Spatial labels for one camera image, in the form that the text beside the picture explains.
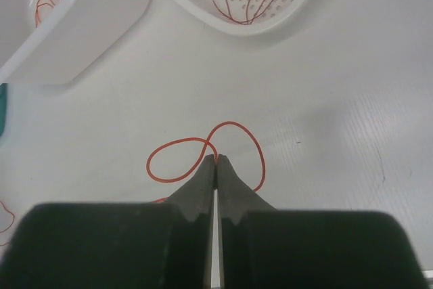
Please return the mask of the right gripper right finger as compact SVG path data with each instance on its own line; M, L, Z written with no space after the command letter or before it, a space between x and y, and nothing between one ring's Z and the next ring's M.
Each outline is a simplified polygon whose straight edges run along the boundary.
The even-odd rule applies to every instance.
M368 210L279 210L216 166L224 288L427 288L405 230Z

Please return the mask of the ball of wires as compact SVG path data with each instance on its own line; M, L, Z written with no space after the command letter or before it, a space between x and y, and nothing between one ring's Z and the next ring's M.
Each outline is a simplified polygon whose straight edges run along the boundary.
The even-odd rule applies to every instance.
M207 165L210 162L210 159L213 158L214 162L211 163L211 171L210 171L210 188L207 188L207 179L205 179L204 182L204 189L202 189L200 186L202 185L201 183L198 183L199 187L198 188L194 188L191 187L190 182L188 181L187 183L185 183L182 187L180 187L175 193L173 193L172 195L170 195L169 197L163 197L163 198L159 198L156 200L151 200L149 201L149 203L152 204L157 204L157 203L163 203L163 202L175 202L175 199L180 198L180 199L186 199L186 200L196 200L196 199L201 199L204 198L205 200L208 199L208 197L212 197L212 191L213 191L213 173L214 170L213 168L217 165L218 160L219 160L219 153L217 151L217 148L215 147L215 145L211 142L211 139L213 137L213 135L222 127L225 126L234 126L237 127L239 129L241 129L254 143L254 145L256 146L256 149L258 151L258 156L260 158L260 163L261 163L261 178L260 181L258 183L258 185L252 190L253 192L258 192L262 186L265 183L265 178L266 178L266 162L265 162L265 157L263 154L263 150L258 142L258 140L255 138L255 136L243 125L241 125L238 122L235 121L226 121L223 123L219 123L218 125L216 125L208 134L208 136L206 138L202 138L202 137L186 137L186 138L182 138L182 139L177 139L177 140L172 140L166 144L163 144L161 146L159 146L158 148L156 148L147 158L146 161L146 171L148 176L153 179L154 181L157 181L158 183L176 183L178 181L182 181L184 179L186 179L188 176L190 176L196 169L201 169L201 164L202 161L205 160L205 165ZM200 154L196 160L196 162L192 165L192 167L186 171L184 174L175 177L175 178L171 178L171 179L164 179L164 178L160 178L157 177L155 174L153 174L152 170L151 170L151 163L152 163L152 159L154 158L154 156L156 154L158 154L159 152L161 152L162 150L169 148L171 146L174 145L178 145L180 143L186 143L186 142L200 142L203 144L202 149L200 151Z

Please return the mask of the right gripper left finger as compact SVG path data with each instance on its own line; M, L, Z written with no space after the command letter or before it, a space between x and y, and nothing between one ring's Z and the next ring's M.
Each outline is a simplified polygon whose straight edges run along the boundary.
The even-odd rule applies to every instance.
M21 220L2 288L209 288L216 164L161 203L51 202Z

